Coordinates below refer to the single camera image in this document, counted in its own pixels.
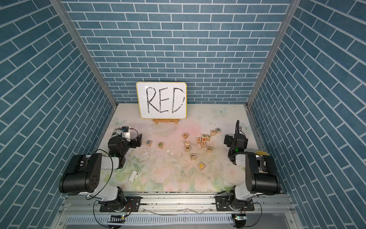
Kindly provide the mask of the wooden block green D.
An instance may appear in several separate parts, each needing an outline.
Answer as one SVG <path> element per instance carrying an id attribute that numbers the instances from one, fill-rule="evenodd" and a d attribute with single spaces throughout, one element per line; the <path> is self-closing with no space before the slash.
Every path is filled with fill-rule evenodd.
<path id="1" fill-rule="evenodd" d="M 158 148 L 162 149 L 164 147 L 164 145 L 165 145 L 164 142 L 159 142 L 158 143 Z"/>

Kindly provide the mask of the wooden block teal E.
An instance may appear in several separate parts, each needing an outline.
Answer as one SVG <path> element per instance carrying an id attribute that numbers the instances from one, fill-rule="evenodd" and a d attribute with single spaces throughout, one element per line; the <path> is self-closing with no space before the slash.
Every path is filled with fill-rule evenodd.
<path id="1" fill-rule="evenodd" d="M 152 145 L 152 141 L 151 140 L 147 140 L 146 141 L 146 145 L 150 147 Z"/>

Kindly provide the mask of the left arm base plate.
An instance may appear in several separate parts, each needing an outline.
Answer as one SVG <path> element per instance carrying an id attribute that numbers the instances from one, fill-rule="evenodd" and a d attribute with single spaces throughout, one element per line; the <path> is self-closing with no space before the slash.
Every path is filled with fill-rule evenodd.
<path id="1" fill-rule="evenodd" d="M 113 201 L 102 201 L 100 212 L 138 212 L 142 197 L 124 197 Z"/>

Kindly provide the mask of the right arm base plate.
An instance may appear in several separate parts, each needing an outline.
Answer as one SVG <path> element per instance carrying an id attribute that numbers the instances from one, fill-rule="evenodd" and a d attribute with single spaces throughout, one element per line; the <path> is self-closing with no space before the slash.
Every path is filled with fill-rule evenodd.
<path id="1" fill-rule="evenodd" d="M 215 196 L 217 211 L 254 211 L 252 201 L 231 200 L 229 196 Z"/>

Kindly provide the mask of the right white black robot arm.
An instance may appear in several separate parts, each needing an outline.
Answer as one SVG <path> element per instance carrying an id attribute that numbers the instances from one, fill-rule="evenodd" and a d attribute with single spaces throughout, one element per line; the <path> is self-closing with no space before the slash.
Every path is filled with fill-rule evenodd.
<path id="1" fill-rule="evenodd" d="M 281 192 L 273 157 L 264 151 L 247 152 L 248 138 L 239 124 L 237 120 L 234 134 L 226 135 L 224 139 L 224 144 L 229 147 L 228 159 L 245 168 L 245 183 L 234 186 L 228 194 L 229 206 L 234 210 L 244 209 L 254 197 Z"/>

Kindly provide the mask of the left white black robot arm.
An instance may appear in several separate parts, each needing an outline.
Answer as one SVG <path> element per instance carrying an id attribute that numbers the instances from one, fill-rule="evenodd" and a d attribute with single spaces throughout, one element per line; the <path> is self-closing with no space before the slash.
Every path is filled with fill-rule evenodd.
<path id="1" fill-rule="evenodd" d="M 120 187 L 112 186 L 100 178 L 101 171 L 110 175 L 124 167 L 128 150 L 140 147 L 142 134 L 130 127 L 119 127 L 108 141 L 108 151 L 97 149 L 91 155 L 75 155 L 71 158 L 61 180 L 61 193 L 78 195 L 84 193 L 87 200 L 96 199 L 101 210 L 119 212 L 127 208 L 127 199 Z"/>

